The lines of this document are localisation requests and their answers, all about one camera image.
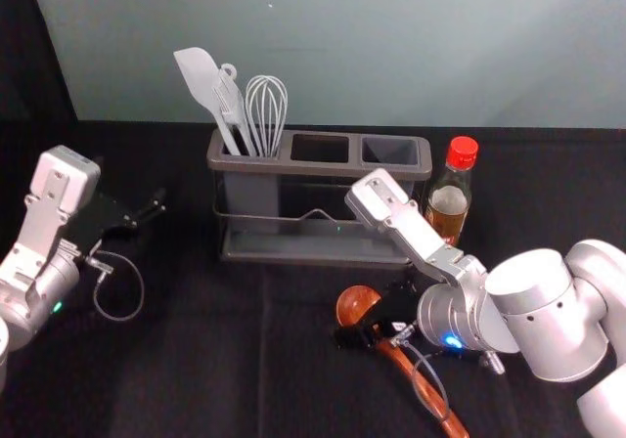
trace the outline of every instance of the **blue indicator light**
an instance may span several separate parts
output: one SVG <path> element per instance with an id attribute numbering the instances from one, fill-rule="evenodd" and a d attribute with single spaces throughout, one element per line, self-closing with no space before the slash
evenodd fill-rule
<path id="1" fill-rule="evenodd" d="M 446 335 L 446 337 L 443 339 L 443 341 L 447 344 L 450 345 L 451 347 L 454 348 L 463 348 L 463 343 L 461 343 L 461 340 L 459 340 L 457 337 L 455 337 L 454 335 Z"/>

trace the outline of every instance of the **wooden spoon handle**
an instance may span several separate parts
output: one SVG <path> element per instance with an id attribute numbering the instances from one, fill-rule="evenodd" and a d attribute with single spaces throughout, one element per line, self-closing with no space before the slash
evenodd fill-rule
<path id="1" fill-rule="evenodd" d="M 381 342 L 377 345 L 377 349 L 387 358 L 389 358 L 396 366 L 409 378 L 413 380 L 413 363 L 399 348 L 394 348 L 388 342 Z M 428 380 L 420 373 L 416 372 L 415 382 L 422 397 L 436 411 L 438 418 L 442 419 L 446 414 L 446 404 L 439 392 L 430 385 Z M 450 411 L 450 415 L 445 421 L 441 422 L 443 430 L 450 438 L 470 438 L 468 431 L 465 430 L 459 418 Z"/>

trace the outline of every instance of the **whisk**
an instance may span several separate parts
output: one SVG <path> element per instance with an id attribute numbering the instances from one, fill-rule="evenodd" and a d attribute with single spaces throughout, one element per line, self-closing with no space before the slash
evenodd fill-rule
<path id="1" fill-rule="evenodd" d="M 261 156 L 276 156 L 287 117 L 288 96 L 275 76 L 254 76 L 246 87 L 247 126 Z"/>

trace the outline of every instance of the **white spatula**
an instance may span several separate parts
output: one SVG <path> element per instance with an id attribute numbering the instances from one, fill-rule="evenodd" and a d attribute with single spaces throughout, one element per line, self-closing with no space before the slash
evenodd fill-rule
<path id="1" fill-rule="evenodd" d="M 213 117 L 215 117 L 217 127 L 222 134 L 222 139 L 224 140 L 224 145 L 226 145 L 228 153 L 233 156 L 240 156 L 241 153 L 237 147 L 237 143 L 235 143 L 233 134 L 224 121 L 219 100 L 215 97 L 213 92 L 213 85 L 220 80 L 219 68 L 213 61 L 213 58 L 206 50 L 198 47 L 178 50 L 174 52 L 174 58 L 176 59 L 181 73 L 183 73 L 189 92 L 192 93 L 194 99 L 201 106 L 211 112 Z"/>

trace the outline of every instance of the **wooden spoon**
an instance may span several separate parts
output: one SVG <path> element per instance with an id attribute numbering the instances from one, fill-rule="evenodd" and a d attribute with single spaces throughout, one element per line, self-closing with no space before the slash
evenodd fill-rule
<path id="1" fill-rule="evenodd" d="M 380 300 L 380 295 L 371 287 L 356 285 L 347 288 L 336 301 L 336 319 L 339 324 L 349 327 L 357 324 L 365 313 Z M 393 363 L 409 378 L 413 380 L 413 363 L 399 348 L 392 347 L 389 342 L 381 342 L 377 350 L 391 359 Z M 430 407 L 436 411 L 439 418 L 446 413 L 446 405 L 437 390 L 419 372 L 415 375 L 418 390 Z M 469 438 L 470 435 L 463 427 L 459 418 L 450 412 L 445 421 L 441 422 L 443 430 L 451 438 Z"/>

